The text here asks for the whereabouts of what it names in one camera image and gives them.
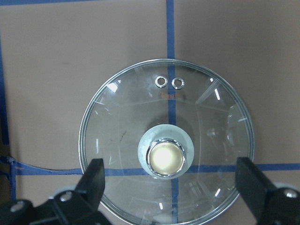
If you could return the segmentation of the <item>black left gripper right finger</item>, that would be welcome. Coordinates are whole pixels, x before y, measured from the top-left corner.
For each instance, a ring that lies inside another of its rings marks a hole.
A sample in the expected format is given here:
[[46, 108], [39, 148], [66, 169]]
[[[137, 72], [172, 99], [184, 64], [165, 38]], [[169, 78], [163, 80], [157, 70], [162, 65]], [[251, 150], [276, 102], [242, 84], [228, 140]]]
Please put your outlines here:
[[237, 158], [236, 189], [258, 225], [300, 223], [300, 192], [274, 185], [248, 157]]

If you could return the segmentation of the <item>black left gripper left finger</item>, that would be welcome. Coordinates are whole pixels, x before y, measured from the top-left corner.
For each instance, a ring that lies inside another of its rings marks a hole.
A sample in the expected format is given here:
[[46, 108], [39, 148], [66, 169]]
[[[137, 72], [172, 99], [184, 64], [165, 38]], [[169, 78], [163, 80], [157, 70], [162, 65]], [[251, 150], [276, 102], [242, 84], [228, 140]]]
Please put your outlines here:
[[2, 225], [105, 225], [98, 211], [105, 189], [105, 170], [101, 158], [91, 160], [75, 189], [65, 190], [35, 207], [26, 199], [0, 207]]

